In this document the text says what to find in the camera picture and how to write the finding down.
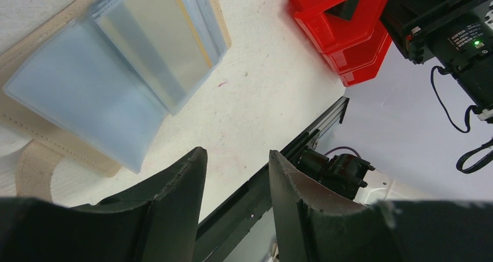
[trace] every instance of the red plastic bin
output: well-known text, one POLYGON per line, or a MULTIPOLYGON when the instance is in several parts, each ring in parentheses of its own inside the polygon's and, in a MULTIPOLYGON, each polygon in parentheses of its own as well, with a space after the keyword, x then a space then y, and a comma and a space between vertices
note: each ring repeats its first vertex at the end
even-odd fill
POLYGON ((295 20, 348 87, 376 77, 391 38, 380 23, 387 0, 359 0, 350 21, 325 11, 346 0, 290 0, 295 20))

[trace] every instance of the beige folder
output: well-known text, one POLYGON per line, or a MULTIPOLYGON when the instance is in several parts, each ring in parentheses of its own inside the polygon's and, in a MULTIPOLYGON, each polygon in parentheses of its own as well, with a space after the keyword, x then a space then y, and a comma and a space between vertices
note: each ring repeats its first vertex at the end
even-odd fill
MULTIPOLYGON (((85 15, 88 8, 96 1, 97 0, 75 0, 64 10, 3 53, 0 56, 0 87, 5 85, 11 76, 14 75, 15 71, 39 46, 43 44, 44 41, 50 39, 50 37, 67 25, 68 22, 85 15)), ((218 0, 210 1, 226 45, 229 48, 231 46, 231 39, 218 0)), ((187 17, 188 14, 184 9, 183 3, 177 4, 187 17)), ((188 18, 187 20, 189 21, 191 31, 195 31, 191 19, 188 18)), ((88 143, 82 141, 74 134, 57 127, 20 103, 17 103, 6 96, 1 89, 0 123, 7 124, 18 131, 28 134, 33 139, 56 152, 80 161, 108 177, 115 175, 121 168, 121 165, 116 161, 89 146, 88 143)))

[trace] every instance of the white wall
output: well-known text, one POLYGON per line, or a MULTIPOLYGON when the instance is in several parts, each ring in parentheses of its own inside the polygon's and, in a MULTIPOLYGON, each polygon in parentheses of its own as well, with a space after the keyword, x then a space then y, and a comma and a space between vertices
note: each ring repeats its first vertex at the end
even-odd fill
MULTIPOLYGON (((493 128, 476 116, 470 134, 450 125, 430 85, 437 64, 414 65, 392 45, 375 80, 346 90, 346 119, 326 147, 352 146, 383 173, 435 196, 493 199, 493 163, 470 175, 455 169, 462 154, 491 139, 493 128)), ((464 128, 472 101, 451 76, 437 75, 435 82, 452 119, 464 128)))

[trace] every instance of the transparent binder pocket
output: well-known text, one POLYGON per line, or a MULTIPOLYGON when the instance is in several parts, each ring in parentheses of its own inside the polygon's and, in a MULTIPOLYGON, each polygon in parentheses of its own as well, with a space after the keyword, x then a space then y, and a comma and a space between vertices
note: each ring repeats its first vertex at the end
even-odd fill
POLYGON ((3 90, 136 173, 167 114, 90 21, 47 41, 3 90))
MULTIPOLYGON (((92 16, 171 114, 226 51, 222 36, 212 37, 196 0, 103 0, 92 16)), ((210 20, 211 27, 217 25, 210 20)), ((220 35, 216 28, 211 29, 220 35)))
POLYGON ((209 0, 99 0, 4 91, 137 173, 164 117, 226 50, 209 0))

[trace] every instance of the black wire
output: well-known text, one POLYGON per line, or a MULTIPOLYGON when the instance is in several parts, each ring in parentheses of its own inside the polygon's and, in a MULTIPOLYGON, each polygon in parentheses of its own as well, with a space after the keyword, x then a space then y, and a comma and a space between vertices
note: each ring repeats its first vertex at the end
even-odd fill
POLYGON ((329 150, 328 152, 325 153, 325 156, 328 156, 330 155, 331 153, 335 152, 336 150, 350 150, 351 152, 353 152, 358 158, 361 158, 361 156, 359 155, 359 153, 353 149, 352 147, 348 147, 348 146, 340 146, 340 147, 337 147, 337 148, 334 148, 332 150, 329 150))
POLYGON ((483 168, 484 166, 486 166, 488 163, 492 162, 493 161, 493 150, 490 151, 488 154, 486 154, 482 159, 480 159, 478 162, 474 163, 474 165, 472 165, 471 167, 468 167, 466 169, 464 169, 464 163, 470 158, 472 157, 473 155, 475 155, 476 153, 484 150, 484 149, 487 149, 489 147, 493 146, 493 139, 490 140, 489 142, 483 144, 481 147, 475 149, 475 150, 472 150, 470 152, 467 152, 465 153, 463 156, 460 157, 460 159, 457 161, 457 164, 456 164, 456 168, 457 170, 459 170, 460 172, 464 173, 464 174, 471 174, 471 173, 474 173, 476 171, 478 171, 479 169, 483 168))
MULTIPOLYGON (((433 69, 431 69, 431 87, 433 87, 433 91, 435 92, 435 94, 438 98, 438 101, 440 102, 440 105, 444 108, 444 111, 445 111, 445 114, 447 115, 448 120, 453 125, 453 127, 455 127, 456 130, 458 130, 462 133, 469 133, 471 131, 471 123, 470 123, 471 111, 474 114, 480 114, 481 111, 475 105, 471 105, 467 108, 466 114, 464 116, 464 122, 466 123, 466 130, 462 130, 456 124, 454 124, 452 119, 450 118, 450 115, 449 115, 444 103, 442 102, 442 100, 440 99, 440 96, 438 95, 437 88, 435 87, 435 79, 434 79, 435 76, 434 75, 435 75, 436 70, 438 70, 438 72, 440 72, 440 74, 442 74, 442 75, 446 75, 446 74, 448 74, 448 72, 443 67, 439 67, 439 66, 435 66, 435 67, 433 67, 433 69)), ((487 149, 487 148, 492 147, 492 146, 493 146, 493 138, 489 142, 481 145, 479 148, 476 148, 470 152, 465 153, 463 156, 461 156, 460 159, 457 161, 457 164, 455 164, 455 167, 457 168, 457 170, 459 170, 461 173, 464 173, 464 174, 471 174, 471 173, 478 171, 479 169, 485 167, 488 163, 493 161, 493 150, 490 151, 488 154, 486 154, 478 162, 474 163, 472 166, 470 166, 466 169, 464 169, 465 162, 468 159, 470 159, 472 156, 477 154, 478 152, 481 152, 482 150, 487 149)))
POLYGON ((464 122, 466 124, 466 130, 462 130, 455 123, 453 123, 452 119, 450 118, 450 114, 448 113, 448 110, 446 109, 444 103, 442 102, 442 99, 438 95, 437 88, 435 87, 435 71, 436 70, 438 70, 438 72, 442 75, 446 75, 446 74, 448 74, 448 72, 443 67, 439 67, 439 66, 435 66, 431 69, 431 77, 430 77, 431 87, 433 88, 433 91, 435 92, 435 95, 437 96, 440 105, 444 109, 448 120, 453 125, 453 127, 455 127, 456 130, 458 130, 459 132, 462 132, 462 133, 469 133, 471 131, 471 122, 470 122, 471 111, 473 111, 475 114, 478 114, 477 113, 478 112, 477 107, 475 105, 471 105, 466 110, 466 114, 464 115, 464 122))

